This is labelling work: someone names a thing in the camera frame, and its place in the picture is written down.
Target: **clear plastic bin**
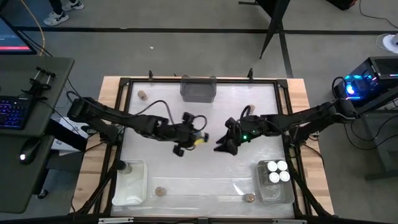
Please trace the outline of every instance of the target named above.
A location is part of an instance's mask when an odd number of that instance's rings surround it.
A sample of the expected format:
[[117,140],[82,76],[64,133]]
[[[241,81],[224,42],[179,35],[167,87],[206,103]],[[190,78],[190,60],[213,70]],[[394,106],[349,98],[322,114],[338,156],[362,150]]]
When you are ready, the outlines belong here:
[[265,204],[291,204],[294,202],[294,194],[291,181],[278,182],[276,184],[270,183],[265,178],[267,174],[264,173],[266,169],[263,169],[270,161],[258,162],[255,170],[256,185],[259,192],[259,199]]
[[217,79],[192,78],[188,75],[181,77],[180,94],[182,100],[192,103],[212,103],[217,94]]

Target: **white sneaker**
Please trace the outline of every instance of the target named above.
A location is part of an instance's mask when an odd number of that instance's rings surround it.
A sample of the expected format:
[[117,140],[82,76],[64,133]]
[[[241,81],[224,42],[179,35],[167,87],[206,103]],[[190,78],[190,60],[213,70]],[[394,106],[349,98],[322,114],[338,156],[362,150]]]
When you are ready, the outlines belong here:
[[47,26],[55,26],[55,25],[60,24],[61,22],[67,21],[68,19],[69,19],[69,15],[64,12],[62,12],[60,15],[58,15],[55,12],[51,12],[49,14],[49,17],[44,19],[44,23]]
[[72,9],[84,9],[85,5],[77,0],[75,3],[68,1],[66,5],[62,6],[64,11],[71,11]]

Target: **black metal frame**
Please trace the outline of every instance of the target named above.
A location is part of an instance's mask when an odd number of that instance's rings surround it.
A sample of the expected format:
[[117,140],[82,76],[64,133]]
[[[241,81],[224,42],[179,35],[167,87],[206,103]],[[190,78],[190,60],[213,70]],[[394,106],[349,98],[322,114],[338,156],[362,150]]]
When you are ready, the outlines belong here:
[[[282,99],[280,95],[280,88],[283,89],[284,96],[285,96],[285,102],[286,102],[286,107],[287,107],[287,112],[288,114],[293,113],[292,110],[292,105],[290,102],[290,95],[289,95],[289,87],[287,84],[286,79],[275,79],[275,80],[268,80],[268,79],[254,79],[252,77],[252,70],[249,71],[248,78],[242,78],[240,80],[237,79],[217,79],[218,83],[242,83],[242,84],[254,84],[254,83],[261,83],[261,84],[271,84],[274,86],[275,90],[275,98],[276,98],[276,103],[277,103],[277,110],[278,113],[283,113],[282,109]],[[118,88],[118,94],[116,96],[116,103],[115,103],[115,108],[119,109],[121,106],[121,99],[123,97],[123,90],[127,86],[127,95],[126,95],[126,100],[124,104],[124,111],[128,112],[129,106],[130,106],[130,101],[131,101],[131,93],[132,93],[132,88],[134,83],[142,83],[142,82],[151,82],[151,83],[179,83],[180,79],[178,78],[154,78],[153,75],[149,75],[149,78],[121,78],[119,82],[119,88]],[[120,159],[121,155],[121,149],[123,146],[123,137],[121,139],[121,142],[116,146],[116,158]],[[286,137],[282,137],[283,142],[287,142]],[[106,151],[105,151],[105,156],[104,156],[104,161],[103,161],[103,168],[101,171],[101,177],[100,180],[103,180],[106,176],[107,170],[108,170],[108,164],[110,160],[110,155],[111,155],[111,146],[107,146]],[[294,149],[295,150],[295,159],[297,161],[297,168],[298,168],[298,174],[300,178],[303,180],[304,184],[306,184],[305,181],[305,175],[304,175],[304,169],[303,169],[303,163],[300,155],[300,148],[297,147]],[[285,159],[291,159],[292,156],[290,155],[290,146],[289,144],[284,144],[284,151],[285,151]],[[294,215],[295,217],[301,216],[302,212],[299,207],[298,203],[298,198],[297,198],[297,191],[295,187],[295,181],[294,179],[291,179],[292,181],[292,187],[294,191],[294,197],[295,197],[295,202],[293,203],[293,209],[294,209]],[[110,215],[111,213],[111,207],[112,207],[112,198],[114,196],[114,191],[116,188],[116,176],[111,179],[110,187],[109,187],[109,193],[108,193],[108,200],[106,203],[106,207],[104,210],[104,213],[107,215]],[[304,199],[304,205],[305,205],[305,214],[306,215],[312,215],[312,210],[309,201],[307,200],[306,196],[303,195]],[[100,213],[100,206],[101,206],[101,201],[102,201],[102,193],[100,194],[98,200],[95,202],[94,206],[94,213]]]

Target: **keyboard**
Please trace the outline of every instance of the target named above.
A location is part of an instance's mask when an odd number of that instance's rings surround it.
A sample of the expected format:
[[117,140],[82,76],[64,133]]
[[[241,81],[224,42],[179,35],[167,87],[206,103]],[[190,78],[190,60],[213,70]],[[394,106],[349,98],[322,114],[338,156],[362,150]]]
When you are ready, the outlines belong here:
[[0,96],[0,129],[24,129],[31,106],[30,97]]

